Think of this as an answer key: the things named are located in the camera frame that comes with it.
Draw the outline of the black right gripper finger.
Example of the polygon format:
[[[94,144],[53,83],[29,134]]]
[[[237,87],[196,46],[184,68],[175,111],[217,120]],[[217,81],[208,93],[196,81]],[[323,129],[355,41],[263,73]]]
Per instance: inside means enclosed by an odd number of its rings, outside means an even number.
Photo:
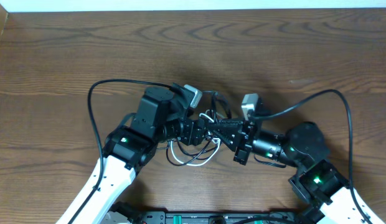
[[[240,144],[241,134],[233,128],[213,128],[209,131],[219,138],[232,152],[237,150]]]
[[[241,119],[219,119],[216,123],[207,123],[207,128],[238,128],[243,124]]]

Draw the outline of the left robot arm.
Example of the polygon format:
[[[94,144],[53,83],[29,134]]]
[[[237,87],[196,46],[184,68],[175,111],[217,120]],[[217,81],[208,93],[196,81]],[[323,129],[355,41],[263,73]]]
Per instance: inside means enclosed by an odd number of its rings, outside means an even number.
[[[193,138],[194,125],[188,117],[201,98],[202,92],[190,85],[145,89],[131,124],[122,122],[108,135],[103,159],[58,222],[100,223],[153,158],[160,142]]]

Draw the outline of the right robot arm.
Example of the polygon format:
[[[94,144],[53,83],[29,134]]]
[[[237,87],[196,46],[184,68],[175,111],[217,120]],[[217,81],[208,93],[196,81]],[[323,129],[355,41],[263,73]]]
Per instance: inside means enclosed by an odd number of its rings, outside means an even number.
[[[255,154],[297,169],[288,182],[309,207],[296,215],[296,223],[383,222],[327,160],[329,149],[315,123],[301,123],[286,134],[238,119],[206,123],[206,128],[235,153],[235,162],[245,165]]]

